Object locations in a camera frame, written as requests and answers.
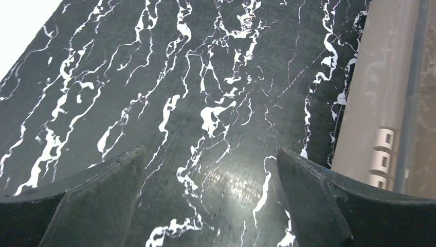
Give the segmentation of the translucent beige tool box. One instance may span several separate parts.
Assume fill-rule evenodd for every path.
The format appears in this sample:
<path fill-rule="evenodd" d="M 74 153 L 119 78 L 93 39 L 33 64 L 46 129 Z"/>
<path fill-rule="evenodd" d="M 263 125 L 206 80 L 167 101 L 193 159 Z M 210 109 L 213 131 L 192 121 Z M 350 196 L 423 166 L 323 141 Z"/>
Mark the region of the translucent beige tool box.
<path fill-rule="evenodd" d="M 332 170 L 435 198 L 435 1 L 372 1 Z"/>

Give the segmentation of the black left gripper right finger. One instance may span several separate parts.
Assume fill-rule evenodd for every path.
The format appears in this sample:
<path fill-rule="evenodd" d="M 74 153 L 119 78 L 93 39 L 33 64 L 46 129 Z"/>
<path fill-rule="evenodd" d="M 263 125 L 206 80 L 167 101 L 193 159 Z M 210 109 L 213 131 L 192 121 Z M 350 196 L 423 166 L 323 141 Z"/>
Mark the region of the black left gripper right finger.
<path fill-rule="evenodd" d="M 300 246 L 435 246 L 435 200 L 361 183 L 285 148 L 277 169 Z"/>

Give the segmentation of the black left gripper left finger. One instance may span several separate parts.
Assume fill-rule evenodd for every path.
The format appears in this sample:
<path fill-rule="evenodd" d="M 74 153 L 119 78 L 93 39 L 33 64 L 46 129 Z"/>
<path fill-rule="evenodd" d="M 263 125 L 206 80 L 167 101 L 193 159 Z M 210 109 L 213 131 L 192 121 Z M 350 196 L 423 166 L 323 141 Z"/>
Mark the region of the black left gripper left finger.
<path fill-rule="evenodd" d="M 59 181 L 1 195 L 1 246 L 123 246 L 145 153 L 137 146 Z"/>

